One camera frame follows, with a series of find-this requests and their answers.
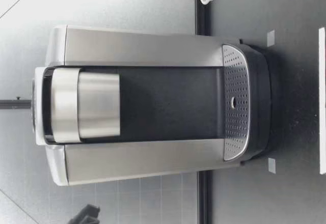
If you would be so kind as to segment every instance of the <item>black object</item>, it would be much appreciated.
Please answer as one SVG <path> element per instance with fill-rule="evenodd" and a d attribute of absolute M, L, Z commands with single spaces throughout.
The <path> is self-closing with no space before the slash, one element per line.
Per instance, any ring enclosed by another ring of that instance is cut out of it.
<path fill-rule="evenodd" d="M 99 224 L 100 221 L 97 219 L 99 212 L 99 207 L 88 204 L 68 224 Z"/>
<path fill-rule="evenodd" d="M 30 100 L 0 100 L 0 109 L 31 109 Z"/>

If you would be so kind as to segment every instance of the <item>wall tile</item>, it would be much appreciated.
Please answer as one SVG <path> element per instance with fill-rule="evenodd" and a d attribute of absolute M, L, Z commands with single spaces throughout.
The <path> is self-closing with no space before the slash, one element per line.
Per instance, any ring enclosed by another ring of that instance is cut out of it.
<path fill-rule="evenodd" d="M 163 190 L 162 212 L 181 212 L 181 191 Z"/>
<path fill-rule="evenodd" d="M 159 190 L 161 189 L 161 176 L 158 177 L 146 177 L 141 179 L 141 190 Z"/>
<path fill-rule="evenodd" d="M 118 181 L 96 183 L 97 194 L 107 194 L 118 191 Z"/>
<path fill-rule="evenodd" d="M 141 192 L 142 214 L 158 214 L 161 211 L 161 191 Z"/>
<path fill-rule="evenodd" d="M 119 214 L 139 215 L 140 196 L 139 192 L 119 194 Z"/>
<path fill-rule="evenodd" d="M 119 192 L 139 192 L 140 180 L 128 179 L 119 181 Z"/>
<path fill-rule="evenodd" d="M 163 213 L 162 224 L 181 224 L 181 213 L 180 212 Z"/>
<path fill-rule="evenodd" d="M 165 175 L 162 176 L 162 189 L 180 190 L 181 189 L 181 175 Z"/>
<path fill-rule="evenodd" d="M 182 174 L 183 189 L 197 189 L 197 172 Z"/>

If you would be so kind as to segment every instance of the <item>black panel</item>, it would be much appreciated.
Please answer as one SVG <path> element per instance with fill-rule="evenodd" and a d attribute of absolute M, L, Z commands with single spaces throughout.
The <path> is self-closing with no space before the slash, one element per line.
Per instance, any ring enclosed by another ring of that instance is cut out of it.
<path fill-rule="evenodd" d="M 223 136 L 218 134 L 223 130 L 218 130 L 216 116 L 217 97 L 220 97 L 216 83 L 223 76 L 221 70 L 105 67 L 96 71 L 120 74 L 121 135 L 84 141 L 137 142 Z"/>

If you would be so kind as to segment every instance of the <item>brushed metal panel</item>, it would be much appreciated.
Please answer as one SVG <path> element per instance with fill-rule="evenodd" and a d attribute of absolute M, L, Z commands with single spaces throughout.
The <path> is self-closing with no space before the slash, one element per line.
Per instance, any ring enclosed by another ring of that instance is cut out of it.
<path fill-rule="evenodd" d="M 119 83 L 118 74 L 79 73 L 78 129 L 81 138 L 120 135 Z"/>
<path fill-rule="evenodd" d="M 57 143 L 79 143 L 77 84 L 79 68 L 58 68 L 52 75 L 51 126 Z"/>

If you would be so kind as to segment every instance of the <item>gray wall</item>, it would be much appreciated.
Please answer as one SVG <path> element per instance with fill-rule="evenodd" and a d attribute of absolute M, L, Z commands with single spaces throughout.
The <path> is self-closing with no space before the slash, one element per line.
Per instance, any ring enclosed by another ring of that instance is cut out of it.
<path fill-rule="evenodd" d="M 13 2 L 0 0 L 0 15 Z M 0 99 L 30 98 L 55 25 L 192 34 L 194 19 L 194 0 L 21 0 L 0 19 Z M 28 110 L 0 111 L 0 188 L 37 222 L 65 223 L 87 203 L 102 223 L 196 222 L 196 173 L 57 187 L 31 121 Z M 34 223 L 3 194 L 0 206 L 1 223 Z"/>

